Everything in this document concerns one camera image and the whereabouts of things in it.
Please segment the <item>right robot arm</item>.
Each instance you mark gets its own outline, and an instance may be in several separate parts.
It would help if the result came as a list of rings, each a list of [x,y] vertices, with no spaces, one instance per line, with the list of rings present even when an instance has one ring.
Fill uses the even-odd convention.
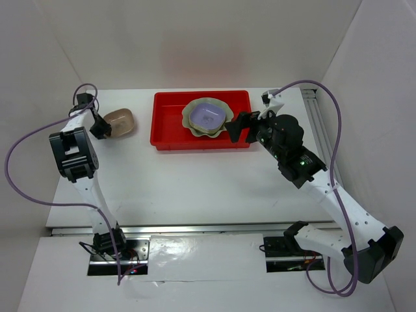
[[[337,181],[330,181],[326,165],[303,145],[304,130],[295,117],[242,112],[225,128],[232,142],[247,129],[245,141],[260,143],[277,160],[282,176],[323,207],[344,232],[332,235],[307,222],[296,222],[284,233],[286,252],[297,255],[310,250],[342,261],[347,271],[364,284],[397,257],[403,232],[396,226],[387,227]]]

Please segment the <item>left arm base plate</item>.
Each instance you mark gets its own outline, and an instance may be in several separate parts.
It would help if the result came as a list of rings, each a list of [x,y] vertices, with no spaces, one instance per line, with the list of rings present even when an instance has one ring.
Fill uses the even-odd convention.
[[[84,245],[90,254],[88,276],[117,276],[115,255],[100,254],[89,244]],[[148,274],[150,238],[130,238],[126,241],[126,250],[119,254],[122,276],[143,276]]]

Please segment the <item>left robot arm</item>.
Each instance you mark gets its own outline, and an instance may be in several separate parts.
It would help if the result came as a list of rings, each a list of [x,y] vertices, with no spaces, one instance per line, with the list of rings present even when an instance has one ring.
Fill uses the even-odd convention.
[[[71,120],[58,133],[49,135],[49,143],[60,175],[66,178],[88,205],[92,225],[92,253],[121,259],[128,252],[128,243],[115,217],[110,212],[98,182],[98,156],[83,122],[92,114],[90,132],[99,140],[111,134],[111,126],[95,108],[92,94],[73,97],[77,104],[70,110]]]

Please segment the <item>green scalloped bowl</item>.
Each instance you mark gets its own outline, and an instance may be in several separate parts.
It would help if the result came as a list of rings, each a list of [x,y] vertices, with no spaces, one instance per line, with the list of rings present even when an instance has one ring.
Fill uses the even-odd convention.
[[[206,136],[209,138],[216,138],[218,137],[223,131],[226,130],[224,124],[222,125],[222,127],[217,131],[217,132],[213,132],[213,133],[203,133],[197,129],[194,129],[190,123],[189,123],[189,114],[191,112],[191,110],[198,104],[200,103],[211,103],[214,104],[216,106],[219,106],[221,108],[223,108],[226,112],[226,120],[224,122],[224,124],[226,122],[231,122],[234,118],[234,113],[231,110],[231,108],[229,107],[229,105],[219,99],[213,98],[213,97],[201,97],[195,100],[192,100],[191,102],[189,102],[185,108],[182,110],[182,126],[185,129],[188,129],[195,137],[202,137],[202,136]]]

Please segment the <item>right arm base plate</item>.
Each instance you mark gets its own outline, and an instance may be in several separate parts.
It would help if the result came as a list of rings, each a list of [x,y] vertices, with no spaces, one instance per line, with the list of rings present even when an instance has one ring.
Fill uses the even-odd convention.
[[[309,250],[291,250],[284,237],[264,237],[259,250],[264,253],[266,271],[271,272],[301,272],[324,270],[325,264],[319,253]]]

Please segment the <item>purple square plate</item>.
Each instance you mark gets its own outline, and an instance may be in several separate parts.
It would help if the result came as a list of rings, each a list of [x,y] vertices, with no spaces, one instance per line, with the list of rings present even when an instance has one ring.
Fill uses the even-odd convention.
[[[203,133],[213,133],[224,124],[226,112],[214,104],[200,103],[191,110],[188,120],[194,129]]]

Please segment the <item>pink square plate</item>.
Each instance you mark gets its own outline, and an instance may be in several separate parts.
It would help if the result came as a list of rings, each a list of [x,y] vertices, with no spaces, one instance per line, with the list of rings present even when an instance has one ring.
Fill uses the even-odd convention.
[[[118,109],[106,114],[103,119],[111,126],[107,137],[120,138],[131,134],[136,127],[133,113],[126,108]]]

